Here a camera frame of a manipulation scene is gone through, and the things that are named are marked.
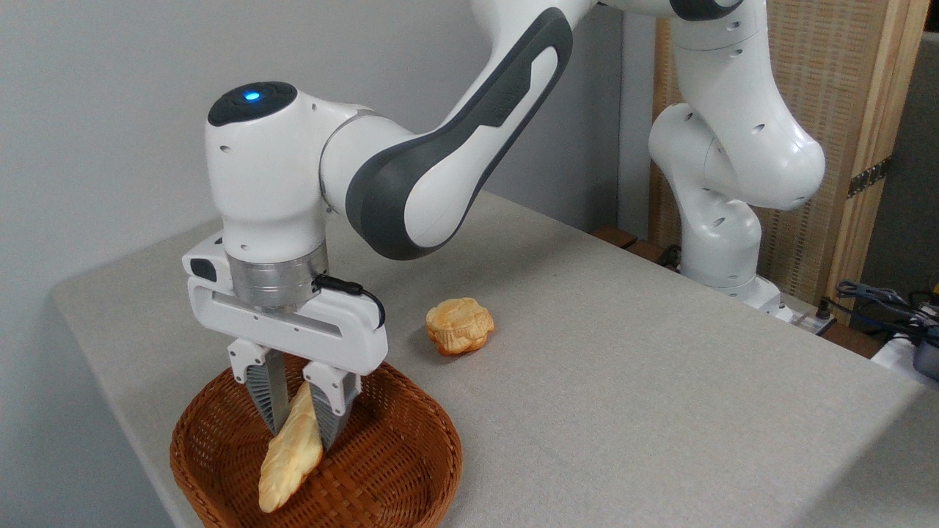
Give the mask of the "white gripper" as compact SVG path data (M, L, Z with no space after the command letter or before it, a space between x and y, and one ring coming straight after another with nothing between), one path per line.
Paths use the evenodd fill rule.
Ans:
M303 368L325 451L339 439L362 390L388 353L379 309L364 296L319 290L292 313L264 312L235 297L217 232L182 258L192 312L200 324L237 339L228 347L232 374L277 435L291 413L281 351L312 360Z

